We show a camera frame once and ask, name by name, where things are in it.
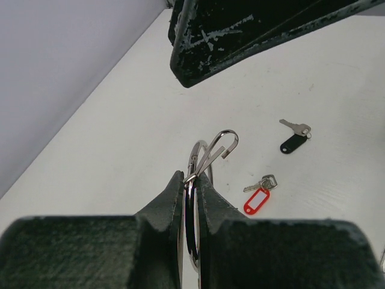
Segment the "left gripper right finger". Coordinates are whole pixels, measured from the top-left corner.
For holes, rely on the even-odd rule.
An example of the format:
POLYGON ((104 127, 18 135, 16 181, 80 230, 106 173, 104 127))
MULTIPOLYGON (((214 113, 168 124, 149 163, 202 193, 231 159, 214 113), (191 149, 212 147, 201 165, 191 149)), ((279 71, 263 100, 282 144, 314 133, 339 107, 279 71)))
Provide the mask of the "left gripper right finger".
POLYGON ((225 220, 211 243, 209 288, 382 286, 371 245, 351 222, 243 215, 225 220))

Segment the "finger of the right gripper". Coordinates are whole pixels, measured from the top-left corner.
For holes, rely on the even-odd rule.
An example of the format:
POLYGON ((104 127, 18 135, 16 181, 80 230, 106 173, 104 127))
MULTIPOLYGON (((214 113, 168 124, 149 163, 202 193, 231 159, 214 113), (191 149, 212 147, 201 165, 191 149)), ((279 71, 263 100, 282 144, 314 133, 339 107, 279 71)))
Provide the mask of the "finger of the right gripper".
POLYGON ((368 10, 377 0, 175 1, 170 69, 190 88, 234 64, 368 10))

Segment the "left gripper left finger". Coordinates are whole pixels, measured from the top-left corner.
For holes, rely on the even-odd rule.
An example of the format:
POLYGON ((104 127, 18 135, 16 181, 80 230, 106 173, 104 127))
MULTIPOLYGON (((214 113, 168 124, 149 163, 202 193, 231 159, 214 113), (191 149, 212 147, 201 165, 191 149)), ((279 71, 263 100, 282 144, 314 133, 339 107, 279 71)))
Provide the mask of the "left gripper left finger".
POLYGON ((1 235, 1 287, 180 288, 183 177, 133 215, 15 220, 1 235))

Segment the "red tag with keys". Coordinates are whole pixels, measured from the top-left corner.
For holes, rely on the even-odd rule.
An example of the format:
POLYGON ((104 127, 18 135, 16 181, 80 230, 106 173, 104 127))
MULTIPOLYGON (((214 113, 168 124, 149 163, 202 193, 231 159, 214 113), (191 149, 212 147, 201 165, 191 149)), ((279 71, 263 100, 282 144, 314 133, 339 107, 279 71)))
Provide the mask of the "red tag with keys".
POLYGON ((265 175, 254 185, 250 185, 243 189, 244 193, 252 192, 251 197, 243 206, 244 212, 252 216, 256 214, 270 198, 271 190, 278 186, 274 175, 265 175))

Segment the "large keyring with keys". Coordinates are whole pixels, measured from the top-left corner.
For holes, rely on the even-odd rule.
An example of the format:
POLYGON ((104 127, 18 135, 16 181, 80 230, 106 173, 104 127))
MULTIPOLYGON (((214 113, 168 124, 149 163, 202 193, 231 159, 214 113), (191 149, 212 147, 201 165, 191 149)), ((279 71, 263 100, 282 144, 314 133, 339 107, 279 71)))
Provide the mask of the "large keyring with keys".
POLYGON ((227 158, 237 147, 234 130, 220 131, 210 144, 199 140, 189 157, 188 175, 183 180, 185 196, 186 246, 199 288, 209 288, 211 238, 227 219, 241 219, 241 212, 214 189, 212 163, 227 158))

